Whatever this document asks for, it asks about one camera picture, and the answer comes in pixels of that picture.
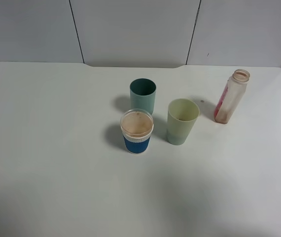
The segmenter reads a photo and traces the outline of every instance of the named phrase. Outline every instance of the pale green cup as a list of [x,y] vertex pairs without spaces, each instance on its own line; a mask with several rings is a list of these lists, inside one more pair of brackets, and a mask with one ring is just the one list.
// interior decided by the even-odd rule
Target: pale green cup
[[168,106],[168,142],[173,145],[183,144],[199,114],[200,109],[194,102],[188,99],[173,100]]

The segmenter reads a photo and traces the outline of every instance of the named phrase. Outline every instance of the wall seam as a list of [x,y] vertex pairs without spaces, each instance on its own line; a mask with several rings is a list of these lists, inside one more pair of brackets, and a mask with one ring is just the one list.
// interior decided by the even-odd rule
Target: wall seam
[[76,29],[77,39],[78,39],[78,43],[79,43],[79,49],[80,49],[80,52],[81,52],[82,63],[85,63],[85,60],[84,60],[84,58],[83,58],[82,49],[81,49],[79,34],[78,34],[77,26],[76,26],[76,21],[75,21],[75,17],[74,17],[74,15],[73,15],[73,11],[72,11],[71,2],[70,2],[70,0],[69,0],[68,2],[70,3],[71,15],[72,15],[73,23],[74,23],[75,29]]
[[199,8],[198,8],[198,11],[197,11],[196,17],[195,17],[195,22],[194,22],[194,27],[193,27],[191,42],[190,42],[189,51],[188,51],[188,56],[186,57],[186,61],[185,61],[185,64],[186,64],[186,65],[188,64],[188,60],[189,60],[189,55],[190,55],[190,51],[191,51],[191,45],[192,45],[193,36],[194,36],[194,32],[195,32],[196,22],[198,21],[198,17],[199,17],[199,13],[200,13],[201,2],[202,2],[202,0],[200,0]]

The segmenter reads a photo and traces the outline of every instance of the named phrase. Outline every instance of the paper cup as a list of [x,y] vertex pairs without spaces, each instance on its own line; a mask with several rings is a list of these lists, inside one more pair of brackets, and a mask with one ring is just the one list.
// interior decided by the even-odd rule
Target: paper cup
[[121,129],[127,150],[133,154],[143,153],[154,129],[153,118],[145,110],[129,110],[121,118]]

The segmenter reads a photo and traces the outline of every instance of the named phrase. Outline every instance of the white wall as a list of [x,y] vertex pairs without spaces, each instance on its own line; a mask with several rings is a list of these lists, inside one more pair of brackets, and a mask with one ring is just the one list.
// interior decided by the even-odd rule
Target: white wall
[[281,67],[281,0],[202,0],[188,64]]
[[0,61],[82,62],[68,0],[0,0]]
[[199,0],[71,0],[90,66],[184,65]]

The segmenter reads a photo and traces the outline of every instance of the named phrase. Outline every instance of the bottle opening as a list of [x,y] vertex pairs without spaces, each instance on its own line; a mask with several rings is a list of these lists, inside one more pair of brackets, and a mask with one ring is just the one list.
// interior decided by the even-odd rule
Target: bottle opening
[[239,82],[248,82],[250,73],[243,69],[237,69],[233,74],[233,78]]

